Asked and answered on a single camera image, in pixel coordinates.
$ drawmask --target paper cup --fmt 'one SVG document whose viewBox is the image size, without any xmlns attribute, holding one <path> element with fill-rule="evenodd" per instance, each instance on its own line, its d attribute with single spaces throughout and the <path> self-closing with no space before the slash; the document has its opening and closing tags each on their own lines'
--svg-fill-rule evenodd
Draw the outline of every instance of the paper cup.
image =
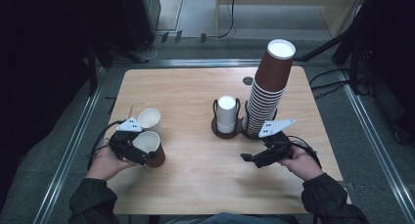
<svg viewBox="0 0 415 224">
<path fill-rule="evenodd" d="M 156 132 L 147 131 L 140 133 L 133 141 L 134 147 L 141 151 L 150 154 L 156 153 L 155 157 L 150 157 L 146 160 L 146 164 L 152 168 L 158 168 L 164 165 L 165 153 L 162 149 L 160 137 Z"/>
<path fill-rule="evenodd" d="M 217 130 L 221 133 L 234 131 L 236 125 L 236 99 L 225 95 L 217 101 Z"/>
<path fill-rule="evenodd" d="M 296 47 L 289 41 L 276 39 L 268 43 L 254 81 L 263 90 L 277 92 L 285 88 Z"/>
<path fill-rule="evenodd" d="M 138 124 L 143 131 L 156 132 L 160 137 L 162 134 L 161 113 L 157 109 L 146 109 L 138 116 Z"/>
</svg>

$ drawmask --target stack of paper cups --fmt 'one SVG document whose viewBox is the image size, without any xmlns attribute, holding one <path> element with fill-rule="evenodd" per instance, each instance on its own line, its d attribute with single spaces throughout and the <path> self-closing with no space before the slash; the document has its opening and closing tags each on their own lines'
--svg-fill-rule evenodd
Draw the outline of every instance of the stack of paper cups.
<svg viewBox="0 0 415 224">
<path fill-rule="evenodd" d="M 263 122 L 273 119 L 287 85 L 295 52 L 296 47 L 289 41 L 269 42 L 254 77 L 242 124 L 250 136 L 256 137 Z"/>
</svg>

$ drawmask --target human hand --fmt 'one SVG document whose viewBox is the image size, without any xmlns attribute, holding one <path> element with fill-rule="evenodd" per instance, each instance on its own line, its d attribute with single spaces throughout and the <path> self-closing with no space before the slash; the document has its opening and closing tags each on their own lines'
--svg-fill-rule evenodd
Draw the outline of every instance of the human hand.
<svg viewBox="0 0 415 224">
<path fill-rule="evenodd" d="M 298 147 L 292 147 L 292 149 L 294 151 L 293 158 L 283 158 L 278 161 L 281 165 L 286 166 L 304 181 L 308 181 L 324 173 L 314 158 L 304 149 Z"/>
<path fill-rule="evenodd" d="M 108 181 L 122 169 L 136 165 L 136 163 L 129 160 L 117 158 L 110 147 L 105 147 L 98 152 L 85 178 Z"/>
</svg>

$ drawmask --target person's left hand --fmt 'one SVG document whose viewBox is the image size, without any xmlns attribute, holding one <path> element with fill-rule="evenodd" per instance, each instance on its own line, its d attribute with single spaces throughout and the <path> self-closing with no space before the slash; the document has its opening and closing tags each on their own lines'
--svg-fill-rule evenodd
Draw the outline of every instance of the person's left hand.
<svg viewBox="0 0 415 224">
<path fill-rule="evenodd" d="M 85 178 L 95 178 L 108 181 L 116 176 L 122 169 L 137 164 L 126 159 L 119 159 L 110 147 L 101 149 L 92 162 L 91 168 Z"/>
</svg>

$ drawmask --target metal rail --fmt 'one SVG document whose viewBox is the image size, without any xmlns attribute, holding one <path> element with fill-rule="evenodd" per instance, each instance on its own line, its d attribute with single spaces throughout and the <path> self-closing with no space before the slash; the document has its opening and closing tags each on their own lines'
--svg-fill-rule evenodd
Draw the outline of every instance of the metal rail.
<svg viewBox="0 0 415 224">
<path fill-rule="evenodd" d="M 342 71 L 339 73 L 340 80 L 347 80 L 347 74 Z M 351 105 L 356 112 L 356 115 L 366 133 L 370 146 L 385 173 L 385 176 L 391 186 L 394 196 L 402 209 L 403 215 L 408 223 L 415 223 L 415 205 L 414 200 L 409 193 L 408 188 L 404 184 L 398 170 L 396 169 L 393 161 L 391 160 L 385 145 L 379 138 L 375 126 L 370 120 L 368 113 L 366 112 L 359 96 L 354 95 L 349 86 L 345 87 L 346 94 L 350 100 Z"/>
<path fill-rule="evenodd" d="M 102 90 L 102 82 L 107 77 L 107 72 L 101 68 L 99 72 L 99 79 L 102 79 L 101 84 L 98 85 L 97 90 L 93 96 L 88 98 L 86 105 L 82 111 L 82 114 L 79 118 L 78 123 L 75 126 L 75 129 L 70 137 L 67 149 L 61 159 L 61 162 L 58 166 L 58 169 L 55 172 L 55 175 L 49 184 L 46 196 L 43 199 L 42 204 L 40 205 L 36 217 L 34 218 L 33 223 L 47 223 L 49 217 L 52 213 L 52 210 L 55 206 L 56 200 L 58 199 L 59 193 L 64 186 L 65 180 L 67 178 L 70 166 L 72 165 L 73 158 L 78 149 L 79 143 L 82 139 L 83 133 L 85 132 L 86 125 L 91 117 L 95 105 L 98 101 Z"/>
</svg>

